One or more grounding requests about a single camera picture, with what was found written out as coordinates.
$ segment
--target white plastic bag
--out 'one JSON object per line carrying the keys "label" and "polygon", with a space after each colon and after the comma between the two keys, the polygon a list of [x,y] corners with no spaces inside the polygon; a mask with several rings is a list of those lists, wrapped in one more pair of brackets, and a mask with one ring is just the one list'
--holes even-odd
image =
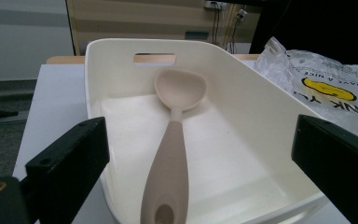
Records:
{"label": "white plastic bag", "polygon": [[358,64],[347,65],[305,50],[286,50],[274,37],[255,70],[324,119],[358,135]]}

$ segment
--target white plastic bin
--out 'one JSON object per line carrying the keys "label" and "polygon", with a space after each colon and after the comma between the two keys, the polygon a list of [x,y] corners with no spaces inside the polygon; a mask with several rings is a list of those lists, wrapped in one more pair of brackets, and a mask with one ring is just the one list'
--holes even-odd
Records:
{"label": "white plastic bin", "polygon": [[88,45],[90,118],[104,116],[111,161],[101,180],[120,223],[139,223],[150,166],[170,111],[154,91],[167,64],[137,53],[172,53],[172,67],[205,76],[206,99],[185,112],[187,223],[296,223],[326,198],[291,160],[298,114],[318,117],[224,50],[202,42],[102,39]]}

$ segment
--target beige spoon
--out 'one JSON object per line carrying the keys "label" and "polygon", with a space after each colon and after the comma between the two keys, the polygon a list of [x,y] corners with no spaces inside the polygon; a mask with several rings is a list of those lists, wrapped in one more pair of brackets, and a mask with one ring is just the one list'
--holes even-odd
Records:
{"label": "beige spoon", "polygon": [[186,223],[188,172],[182,112],[201,102],[207,83],[196,73],[165,69],[157,74],[155,89],[171,109],[171,119],[147,177],[141,223]]}

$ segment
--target floor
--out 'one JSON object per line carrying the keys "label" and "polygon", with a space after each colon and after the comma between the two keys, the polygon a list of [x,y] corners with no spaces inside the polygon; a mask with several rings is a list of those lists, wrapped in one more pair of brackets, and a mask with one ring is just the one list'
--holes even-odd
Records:
{"label": "floor", "polygon": [[0,176],[12,175],[17,155],[21,145],[28,111],[31,107],[35,81],[28,88],[13,90],[14,82],[10,88],[0,82],[0,110],[19,111],[16,117],[0,119]]}

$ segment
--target white table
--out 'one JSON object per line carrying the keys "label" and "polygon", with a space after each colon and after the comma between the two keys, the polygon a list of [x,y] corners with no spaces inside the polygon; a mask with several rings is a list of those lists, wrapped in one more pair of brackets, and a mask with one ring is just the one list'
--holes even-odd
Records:
{"label": "white table", "polygon": [[[243,62],[254,65],[252,61]],[[30,159],[86,119],[84,64],[43,64],[13,176],[19,180],[26,177],[25,164]],[[95,184],[74,223],[116,223],[106,205],[100,180]],[[349,221],[329,203],[307,223],[345,224]]]}

